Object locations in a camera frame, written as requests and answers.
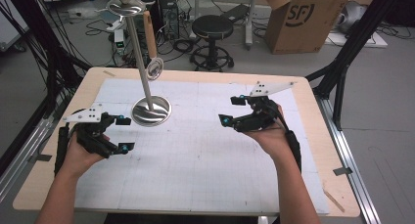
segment black stool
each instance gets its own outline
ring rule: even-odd
[[[197,36],[208,42],[208,46],[196,49],[190,57],[190,62],[197,66],[195,70],[199,70],[201,67],[207,70],[219,69],[222,72],[222,68],[226,65],[234,66],[229,53],[216,46],[216,40],[222,40],[233,32],[233,24],[229,19],[221,16],[202,16],[193,21],[192,30]],[[202,54],[204,49],[208,49],[207,55]]]

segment stool seat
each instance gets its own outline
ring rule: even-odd
[[[204,39],[221,40],[233,32],[232,22],[221,16],[202,16],[193,21],[192,30]]]

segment person's left arm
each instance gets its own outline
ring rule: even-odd
[[[77,181],[84,172],[101,159],[103,158],[97,154],[86,152],[76,142],[76,133],[73,133],[64,164],[52,183],[35,223],[73,223]]]

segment hand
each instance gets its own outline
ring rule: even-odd
[[[284,116],[281,106],[278,106],[278,111]],[[272,158],[276,158],[285,152],[291,153],[285,137],[285,129],[280,126],[282,125],[281,120],[278,119],[277,121],[278,124],[274,123],[266,129],[245,132],[246,135],[256,140]]]
[[[82,146],[76,142],[76,132],[70,138],[67,156],[59,173],[66,173],[69,176],[79,178],[94,163],[103,159],[98,154],[88,153]]]

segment forearm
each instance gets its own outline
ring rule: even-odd
[[[276,155],[272,158],[278,173],[281,223],[320,223],[288,145]]]
[[[60,171],[52,183],[36,224],[73,223],[73,207],[78,178]]]

